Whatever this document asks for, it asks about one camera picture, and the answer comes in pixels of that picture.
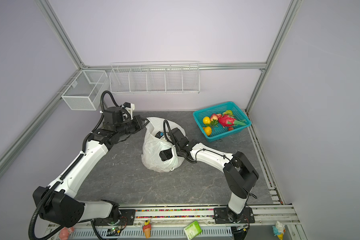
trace yellow lemon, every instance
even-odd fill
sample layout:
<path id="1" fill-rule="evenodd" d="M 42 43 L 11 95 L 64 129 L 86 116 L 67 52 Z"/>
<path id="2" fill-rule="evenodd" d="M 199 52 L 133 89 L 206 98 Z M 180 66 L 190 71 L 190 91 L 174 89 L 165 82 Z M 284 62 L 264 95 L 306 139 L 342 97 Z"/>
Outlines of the yellow lemon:
<path id="1" fill-rule="evenodd" d="M 203 118 L 203 123 L 204 124 L 210 124 L 211 123 L 211 119 L 209 117 L 205 117 Z"/>
<path id="2" fill-rule="evenodd" d="M 212 129 L 211 127 L 203 127 L 204 129 L 204 132 L 207 136 L 211 135 L 212 134 Z"/>

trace dark gray table surface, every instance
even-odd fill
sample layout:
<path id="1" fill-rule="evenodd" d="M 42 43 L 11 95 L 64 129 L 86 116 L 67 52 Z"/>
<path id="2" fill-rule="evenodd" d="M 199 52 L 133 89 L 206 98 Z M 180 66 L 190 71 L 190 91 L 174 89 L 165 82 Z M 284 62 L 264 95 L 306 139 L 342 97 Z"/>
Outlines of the dark gray table surface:
<path id="1" fill-rule="evenodd" d="M 252 189 L 258 199 L 248 204 L 272 204 L 248 129 L 208 142 L 190 111 L 136 112 L 142 117 L 159 117 L 176 122 L 189 140 L 195 139 L 222 152 L 243 152 L 259 173 Z M 171 172 L 147 169 L 141 161 L 146 129 L 120 142 L 96 164 L 81 185 L 76 199 L 98 201 L 107 199 L 119 204 L 228 204 L 231 191 L 224 174 L 203 162 L 183 161 Z"/>

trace ice cream cone toy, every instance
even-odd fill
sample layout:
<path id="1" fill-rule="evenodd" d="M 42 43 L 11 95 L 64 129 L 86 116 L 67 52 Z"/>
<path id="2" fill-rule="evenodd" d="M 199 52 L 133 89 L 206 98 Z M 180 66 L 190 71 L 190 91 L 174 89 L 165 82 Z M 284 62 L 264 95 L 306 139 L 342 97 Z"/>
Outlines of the ice cream cone toy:
<path id="1" fill-rule="evenodd" d="M 145 234 L 145 238 L 151 237 L 151 225 L 149 224 L 150 220 L 146 220 L 143 226 L 143 232 Z"/>

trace white wire basket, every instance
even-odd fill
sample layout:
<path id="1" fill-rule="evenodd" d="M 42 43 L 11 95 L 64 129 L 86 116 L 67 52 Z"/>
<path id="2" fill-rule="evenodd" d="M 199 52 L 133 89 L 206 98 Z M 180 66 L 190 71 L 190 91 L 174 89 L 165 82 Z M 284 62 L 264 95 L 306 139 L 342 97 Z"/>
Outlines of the white wire basket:
<path id="1" fill-rule="evenodd" d="M 115 94 L 199 93 L 198 62 L 111 63 Z"/>
<path id="2" fill-rule="evenodd" d="M 109 90 L 106 71 L 82 70 L 61 97 L 72 110 L 96 110 L 105 90 Z"/>

